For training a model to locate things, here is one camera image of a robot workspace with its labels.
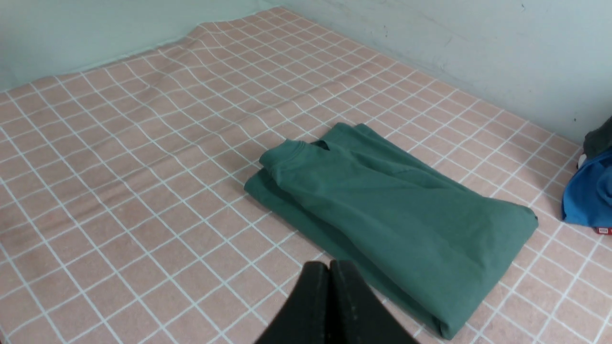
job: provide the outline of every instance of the light blue wall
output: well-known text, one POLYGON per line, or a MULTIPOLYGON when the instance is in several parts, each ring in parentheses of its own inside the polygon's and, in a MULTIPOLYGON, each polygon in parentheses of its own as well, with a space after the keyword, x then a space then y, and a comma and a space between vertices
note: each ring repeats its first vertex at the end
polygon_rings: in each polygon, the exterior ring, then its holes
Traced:
POLYGON ((233 20, 259 0, 0 0, 0 91, 88 69, 233 20))
POLYGON ((575 141, 612 115, 610 0, 271 0, 575 141))

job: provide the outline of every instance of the bed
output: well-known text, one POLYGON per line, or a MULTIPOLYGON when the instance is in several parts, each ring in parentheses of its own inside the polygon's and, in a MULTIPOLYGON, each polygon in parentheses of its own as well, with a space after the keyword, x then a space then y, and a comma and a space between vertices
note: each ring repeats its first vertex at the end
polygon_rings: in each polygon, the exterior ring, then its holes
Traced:
POLYGON ((275 8, 0 93, 0 342, 252 343, 331 257, 242 188, 338 122, 538 215, 452 343, 610 338, 611 237, 558 220, 577 144, 275 8))

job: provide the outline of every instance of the red label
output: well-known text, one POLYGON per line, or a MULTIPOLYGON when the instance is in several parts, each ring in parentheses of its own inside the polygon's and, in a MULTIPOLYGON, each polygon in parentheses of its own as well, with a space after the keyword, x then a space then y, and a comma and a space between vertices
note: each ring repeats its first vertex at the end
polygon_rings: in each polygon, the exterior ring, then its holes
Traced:
POLYGON ((595 231, 597 233, 603 234, 603 235, 612 235, 612 227, 610 227, 610 228, 597 227, 597 228, 595 228, 595 231))

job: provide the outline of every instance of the blue cloth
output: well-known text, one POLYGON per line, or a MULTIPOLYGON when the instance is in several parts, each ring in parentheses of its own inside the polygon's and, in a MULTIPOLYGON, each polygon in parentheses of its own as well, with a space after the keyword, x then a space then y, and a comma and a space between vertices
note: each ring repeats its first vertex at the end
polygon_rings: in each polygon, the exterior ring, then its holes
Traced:
POLYGON ((561 207, 566 222, 612 227, 612 149, 584 162, 565 187, 561 207))

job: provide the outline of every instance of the fabric fold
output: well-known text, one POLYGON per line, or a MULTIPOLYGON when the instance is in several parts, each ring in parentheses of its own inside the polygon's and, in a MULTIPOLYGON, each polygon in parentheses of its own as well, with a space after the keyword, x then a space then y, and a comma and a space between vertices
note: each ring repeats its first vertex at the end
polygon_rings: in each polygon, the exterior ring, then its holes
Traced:
POLYGON ((480 196, 365 125, 288 140, 260 162, 249 194, 444 338, 537 227, 529 208, 480 196))

